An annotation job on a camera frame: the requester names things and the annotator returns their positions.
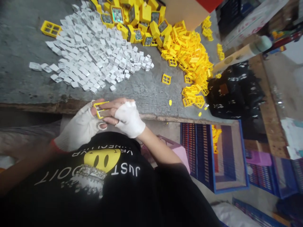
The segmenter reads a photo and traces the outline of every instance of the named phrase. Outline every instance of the black bag with white pattern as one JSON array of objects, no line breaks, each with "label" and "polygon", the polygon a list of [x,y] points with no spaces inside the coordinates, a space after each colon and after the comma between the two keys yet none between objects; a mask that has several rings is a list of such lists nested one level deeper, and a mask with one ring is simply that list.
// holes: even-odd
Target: black bag with white pattern
[{"label": "black bag with white pattern", "polygon": [[206,97],[211,114],[224,119],[258,117],[265,97],[248,61],[229,66],[220,79],[211,79]]}]

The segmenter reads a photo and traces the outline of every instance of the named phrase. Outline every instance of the black t-shirt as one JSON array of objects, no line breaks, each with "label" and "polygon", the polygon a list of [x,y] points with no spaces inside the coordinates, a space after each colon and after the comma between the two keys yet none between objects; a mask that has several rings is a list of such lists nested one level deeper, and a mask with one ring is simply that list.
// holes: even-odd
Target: black t-shirt
[{"label": "black t-shirt", "polygon": [[[106,172],[103,187],[98,170]],[[139,143],[116,132],[97,134],[48,163],[11,190],[1,207],[1,220],[10,224],[220,226],[183,164],[153,169]]]}]

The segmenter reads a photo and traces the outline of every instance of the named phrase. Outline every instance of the hand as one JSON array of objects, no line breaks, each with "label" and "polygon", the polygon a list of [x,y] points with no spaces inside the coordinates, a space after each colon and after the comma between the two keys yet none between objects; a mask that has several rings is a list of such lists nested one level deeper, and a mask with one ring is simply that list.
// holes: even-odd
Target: hand
[{"label": "hand", "polygon": [[86,104],[64,128],[63,132],[52,141],[56,151],[70,152],[88,143],[99,130],[105,130],[107,125],[96,117],[94,103],[104,102],[98,99]]},{"label": "hand", "polygon": [[144,131],[145,123],[139,116],[135,100],[120,98],[104,103],[100,107],[108,109],[100,114],[106,117],[103,121],[114,125],[129,138],[136,138]]}]

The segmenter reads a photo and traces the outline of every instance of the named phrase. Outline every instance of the blue mesh basket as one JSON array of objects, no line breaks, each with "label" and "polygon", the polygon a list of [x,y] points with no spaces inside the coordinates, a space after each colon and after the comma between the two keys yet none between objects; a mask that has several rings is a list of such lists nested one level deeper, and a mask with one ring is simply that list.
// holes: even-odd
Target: blue mesh basket
[{"label": "blue mesh basket", "polygon": [[299,192],[303,194],[303,158],[292,160],[292,164],[294,167]]},{"label": "blue mesh basket", "polygon": [[254,208],[253,206],[238,199],[233,198],[233,205],[248,215],[252,220],[258,222],[258,224],[262,227],[286,227],[267,214],[259,211],[257,208]]},{"label": "blue mesh basket", "polygon": [[249,188],[240,124],[217,128],[222,133],[217,143],[219,171],[215,172],[211,125],[181,123],[180,141],[191,175],[215,194]]},{"label": "blue mesh basket", "polygon": [[271,166],[247,164],[252,168],[248,175],[250,184],[281,199],[298,193],[298,186],[291,160],[271,156]]}]

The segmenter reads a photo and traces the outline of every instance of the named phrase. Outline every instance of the concrete workbench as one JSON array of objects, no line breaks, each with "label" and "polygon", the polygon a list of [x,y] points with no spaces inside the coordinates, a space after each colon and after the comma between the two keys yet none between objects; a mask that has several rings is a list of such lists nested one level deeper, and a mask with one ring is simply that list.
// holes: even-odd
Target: concrete workbench
[{"label": "concrete workbench", "polygon": [[[80,5],[76,0],[10,0],[0,2],[0,106],[14,107],[34,112],[76,113],[92,99],[113,100],[119,97],[135,99],[138,110],[144,119],[162,121],[220,123],[231,125],[234,120],[213,117],[209,110],[197,107],[183,107],[182,88],[186,86],[183,71],[169,67],[161,58],[156,47],[136,44],[139,51],[151,55],[155,67],[145,72],[140,70],[129,81],[117,84],[111,92],[109,85],[96,95],[81,88],[73,89],[63,82],[55,83],[46,72],[32,71],[29,62],[39,64],[58,63],[45,41],[54,39],[45,36],[40,28],[44,20],[60,24],[60,19],[73,13],[71,4]],[[217,63],[217,43],[219,31],[215,12],[211,17],[214,41],[209,42],[201,36],[210,61]],[[161,83],[163,73],[172,76],[171,84]]]}]

